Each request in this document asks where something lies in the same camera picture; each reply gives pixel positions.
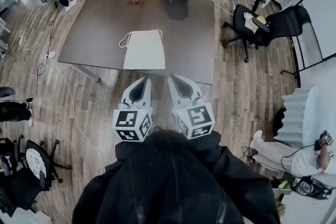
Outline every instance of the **drawstring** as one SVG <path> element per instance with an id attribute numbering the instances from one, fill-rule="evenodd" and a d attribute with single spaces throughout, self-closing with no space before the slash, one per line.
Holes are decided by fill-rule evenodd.
<path id="1" fill-rule="evenodd" d="M 156 30 L 156 31 L 158 31 L 159 32 L 159 35 L 160 35 L 160 38 L 162 37 L 162 31 L 161 30 Z M 130 42 L 130 38 L 131 38 L 131 35 L 132 35 L 132 33 L 133 32 L 136 32 L 136 31 L 131 31 L 131 32 L 129 32 L 120 42 L 119 42 L 119 47 L 120 48 L 125 48 L 125 47 L 127 47 L 128 46 L 128 43 Z M 121 43 L 127 38 L 127 36 L 128 36 L 128 39 L 127 39 L 127 42 L 126 42 L 126 45 L 125 46 L 122 46 L 121 45 Z"/>
<path id="2" fill-rule="evenodd" d="M 122 41 L 119 42 L 119 47 L 120 47 L 120 48 L 124 48 L 124 47 L 127 47 L 127 46 L 128 46 L 128 42 L 130 41 L 130 37 L 131 37 L 131 34 L 132 34 L 132 33 L 133 33 L 133 31 L 132 31 L 132 32 L 129 32 L 129 33 L 122 39 Z M 127 36 L 128 36 L 127 43 L 126 43 L 125 46 L 122 46 L 121 43 L 126 39 Z"/>

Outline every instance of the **black office chair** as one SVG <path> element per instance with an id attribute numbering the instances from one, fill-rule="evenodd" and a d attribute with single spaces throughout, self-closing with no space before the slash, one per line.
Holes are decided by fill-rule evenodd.
<path id="1" fill-rule="evenodd" d="M 59 183 L 63 182 L 58 177 L 55 167 L 72 169 L 70 165 L 63 166 L 53 161 L 56 145 L 59 144 L 58 140 L 53 145 L 51 155 L 48 156 L 42 148 L 43 142 L 39 146 L 31 140 L 26 143 L 26 152 L 20 153 L 18 146 L 22 138 L 23 136 L 20 136 L 18 144 L 14 143 L 16 161 L 21 161 L 25 156 L 27 167 L 24 166 L 9 176 L 0 176 L 0 209 L 9 216 L 14 214 L 17 207 L 24 210 L 31 209 L 36 196 L 41 191 L 49 191 L 55 178 Z"/>
<path id="2" fill-rule="evenodd" d="M 248 62 L 247 42 L 255 44 L 256 49 L 260 46 L 268 47 L 271 41 L 275 38 L 300 36 L 302 34 L 302 26 L 306 23 L 311 24 L 311 19 L 307 10 L 298 5 L 288 7 L 285 10 L 266 17 L 266 25 L 264 25 L 256 19 L 259 16 L 254 12 L 257 5 L 254 6 L 253 10 L 250 10 L 243 5 L 237 5 L 233 14 L 233 25 L 228 22 L 223 24 L 224 27 L 233 29 L 238 36 L 228 41 L 223 41 L 222 46 L 226 48 L 226 45 L 230 42 L 241 39 L 245 51 L 244 62 Z M 258 26 L 255 33 L 245 27 L 245 12 L 252 14 L 254 17 L 253 23 Z"/>

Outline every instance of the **wooden floor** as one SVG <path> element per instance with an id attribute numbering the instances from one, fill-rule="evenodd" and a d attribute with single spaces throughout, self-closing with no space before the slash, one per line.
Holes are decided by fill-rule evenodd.
<path id="1" fill-rule="evenodd" d="M 233 0 L 216 1 L 233 12 Z M 252 7 L 250 0 L 235 1 L 237 4 Z M 78 0 L 78 4 L 68 13 L 63 8 L 60 10 L 50 51 L 60 53 L 68 31 L 84 2 L 85 0 Z M 258 13 L 267 16 L 277 10 L 276 6 L 270 4 L 265 9 L 259 8 Z M 51 1 L 41 4 L 39 0 L 20 0 L 2 14 L 8 22 L 8 28 L 13 32 L 9 41 L 9 50 L 12 52 L 2 63 L 0 85 L 13 87 L 19 99 L 34 96 L 36 68 L 43 59 L 39 55 L 38 45 L 32 50 L 24 50 L 16 40 L 20 31 L 26 30 L 28 48 L 39 42 L 44 55 L 51 32 L 48 23 L 55 14 L 55 7 Z M 251 48 L 250 62 L 246 64 L 239 41 L 230 44 L 226 49 L 220 45 L 221 39 L 234 36 L 230 29 L 221 28 L 226 20 L 231 21 L 232 17 L 215 6 L 214 85 L 200 87 L 212 103 L 216 116 L 215 130 L 222 134 L 221 144 L 228 146 L 236 156 L 241 157 L 242 147 L 249 145 L 255 130 L 261 129 L 265 134 L 270 134 L 272 118 L 282 107 L 281 96 L 292 94 L 297 82 L 292 76 L 280 74 L 282 69 L 295 69 L 291 44 L 285 38 L 273 41 L 270 47 L 260 48 L 258 51 Z M 96 83 L 66 64 L 60 63 L 58 66 L 73 93 L 80 127 L 103 155 L 114 161 L 114 146 L 118 140 L 112 136 L 113 110 L 118 107 L 123 90 L 140 75 L 134 72 L 92 68 L 91 70 L 102 79 L 101 83 Z M 167 81 L 153 78 L 153 82 L 153 105 L 155 108 L 164 108 L 157 109 L 156 123 L 162 127 L 170 127 L 171 101 Z M 5 123 L 0 126 L 4 136 L 18 138 L 20 134 L 24 134 L 26 140 L 43 140 L 49 151 L 54 140 L 60 140 L 55 161 L 71 164 L 73 170 L 58 169 L 64 182 L 55 182 L 49 192 L 40 193 L 36 207 L 57 223 L 70 223 L 72 210 L 83 188 L 90 179 L 103 173 L 108 162 L 80 133 L 67 86 L 55 67 L 46 69 L 39 77 L 38 94 L 33 101 L 33 109 L 35 123 L 32 128 L 29 128 L 27 122 Z"/>

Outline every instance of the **dark wooden table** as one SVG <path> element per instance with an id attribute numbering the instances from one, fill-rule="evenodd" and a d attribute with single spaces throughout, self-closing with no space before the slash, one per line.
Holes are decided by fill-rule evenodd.
<path id="1" fill-rule="evenodd" d="M 214 3 L 210 0 L 86 0 L 79 12 L 58 61 L 69 63 L 99 80 L 83 66 L 123 69 L 126 48 L 119 42 L 131 31 L 162 31 L 164 70 L 141 73 L 186 76 L 212 84 L 215 60 Z"/>

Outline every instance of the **white drawstring bag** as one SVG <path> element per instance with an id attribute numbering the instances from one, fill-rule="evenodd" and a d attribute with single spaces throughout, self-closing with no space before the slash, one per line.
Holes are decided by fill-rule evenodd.
<path id="1" fill-rule="evenodd" d="M 121 43 L 127 38 L 125 46 Z M 165 69 L 164 51 L 160 30 L 129 32 L 120 48 L 127 47 L 124 69 Z"/>

